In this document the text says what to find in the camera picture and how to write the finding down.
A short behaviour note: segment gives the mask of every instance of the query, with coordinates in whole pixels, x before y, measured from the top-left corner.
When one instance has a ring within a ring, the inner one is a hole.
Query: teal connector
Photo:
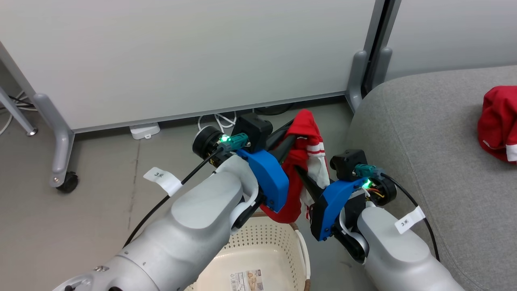
[[[355,166],[354,173],[361,178],[379,178],[384,170],[373,165],[359,164]]]
[[[246,134],[238,134],[234,136],[222,136],[219,148],[223,148],[223,152],[229,153],[244,148],[248,143],[248,136]]]

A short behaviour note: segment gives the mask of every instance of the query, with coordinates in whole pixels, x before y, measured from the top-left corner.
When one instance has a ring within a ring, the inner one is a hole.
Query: gray partition leg
[[[54,130],[56,150],[54,153],[54,161],[52,163],[50,185],[52,187],[59,187],[65,182],[66,170],[68,167],[68,161],[70,160],[70,153],[72,151],[75,134],[70,130],[48,96],[37,93],[34,95],[33,102],[47,124]]]
[[[393,50],[391,48],[383,48],[379,51],[379,58],[377,60],[377,66],[373,72],[372,87],[373,90],[378,85],[384,83],[386,79],[386,73],[388,72],[389,61]]]
[[[346,95],[346,100],[354,114],[362,101],[361,86],[367,61],[368,54],[366,51],[358,51],[354,54],[350,77],[348,78],[348,94]]]
[[[23,129],[27,132],[28,136],[33,136],[38,132],[38,129],[31,125],[31,123],[25,118],[22,112],[16,107],[16,104],[9,98],[7,93],[5,93],[4,89],[0,87],[0,103],[2,103],[5,108],[12,114],[14,119],[16,119],[23,127]]]

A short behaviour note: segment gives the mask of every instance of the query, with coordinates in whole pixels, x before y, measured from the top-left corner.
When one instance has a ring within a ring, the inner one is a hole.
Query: floor crack
[[[129,221],[128,221],[128,230],[131,229],[131,213],[133,212],[133,206],[134,206],[134,197],[136,195],[136,175],[138,172],[138,159],[140,157],[140,142],[142,140],[138,140],[138,148],[136,150],[136,161],[134,165],[134,177],[133,177],[133,191],[131,192],[131,201],[129,204]]]

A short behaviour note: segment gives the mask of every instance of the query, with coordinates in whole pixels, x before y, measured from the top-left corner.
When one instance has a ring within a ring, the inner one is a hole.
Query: red fabric
[[[300,193],[303,189],[303,184],[296,173],[294,166],[297,165],[307,170],[307,160],[309,159],[309,156],[307,155],[307,146],[315,146],[320,142],[323,142],[323,139],[320,136],[320,130],[312,116],[312,112],[307,109],[302,109],[296,115],[285,136],[287,137],[288,135],[303,136],[307,137],[307,139],[296,139],[287,158],[282,164],[282,169],[289,178],[287,202],[284,207],[279,211],[279,213],[275,213],[268,207],[264,205],[261,206],[261,209],[271,219],[278,223],[292,223],[300,216]]]
[[[497,86],[485,94],[478,140],[484,150],[508,162],[506,145],[517,144],[517,86]]]

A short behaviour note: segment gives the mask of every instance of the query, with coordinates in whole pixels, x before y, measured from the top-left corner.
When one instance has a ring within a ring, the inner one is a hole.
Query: sofa seam
[[[420,186],[420,183],[419,183],[419,181],[417,179],[418,176],[415,173],[415,170],[413,168],[413,164],[411,163],[410,159],[408,158],[408,156],[406,154],[406,148],[404,147],[404,144],[403,144],[403,142],[402,142],[402,140],[401,140],[401,138],[399,136],[399,133],[397,132],[395,126],[393,125],[393,119],[391,117],[391,113],[388,110],[388,107],[386,105],[385,94],[384,94],[385,88],[384,87],[385,86],[382,86],[382,90],[381,90],[381,99],[382,99],[382,102],[383,102],[384,110],[386,111],[386,114],[388,115],[388,120],[389,120],[391,129],[393,130],[394,135],[397,138],[397,146],[401,149],[402,156],[404,157],[404,160],[406,161],[406,163],[409,165],[409,168],[411,170],[411,175],[413,176],[413,180],[415,181],[416,186],[417,186],[417,190],[422,194],[423,193],[422,187]],[[430,216],[431,220],[434,221],[432,219],[433,214],[432,214],[431,208],[429,207],[429,203],[427,202],[425,196],[424,195],[420,195],[420,197],[421,197],[422,202],[424,203],[424,205],[426,206],[426,208],[427,208],[427,210],[429,212],[429,215],[426,215],[426,216]],[[433,223],[433,225],[434,225],[435,229],[438,230],[438,231],[436,231],[435,236],[438,236],[438,239],[440,240],[442,245],[445,247],[445,250],[446,250],[445,254],[449,258],[451,258],[452,261],[453,261],[453,268],[455,270],[457,270],[458,273],[467,280],[469,285],[471,285],[471,286],[473,286],[475,288],[481,289],[483,291],[491,291],[492,289],[483,286],[482,284],[480,284],[479,282],[477,282],[476,280],[472,279],[469,275],[466,274],[466,272],[461,268],[460,264],[458,264],[458,261],[456,260],[456,258],[452,255],[451,250],[449,249],[448,244],[443,240],[443,237],[441,236],[440,231],[439,231],[439,227],[436,224],[434,224],[434,223]]]

